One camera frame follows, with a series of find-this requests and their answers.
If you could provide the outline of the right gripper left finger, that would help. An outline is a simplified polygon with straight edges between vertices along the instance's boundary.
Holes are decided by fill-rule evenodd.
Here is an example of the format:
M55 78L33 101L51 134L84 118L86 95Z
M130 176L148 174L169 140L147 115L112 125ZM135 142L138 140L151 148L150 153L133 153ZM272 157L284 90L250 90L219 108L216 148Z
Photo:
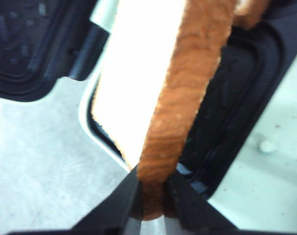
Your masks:
M139 235L143 208L141 182L133 169L104 199L72 228L13 231L11 235Z

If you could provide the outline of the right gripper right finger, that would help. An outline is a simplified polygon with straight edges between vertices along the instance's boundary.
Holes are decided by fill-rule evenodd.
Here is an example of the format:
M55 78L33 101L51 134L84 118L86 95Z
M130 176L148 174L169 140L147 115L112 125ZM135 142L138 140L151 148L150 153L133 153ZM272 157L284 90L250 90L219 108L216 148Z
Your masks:
M165 182L167 235L292 235L287 231L240 229L200 196L178 172Z

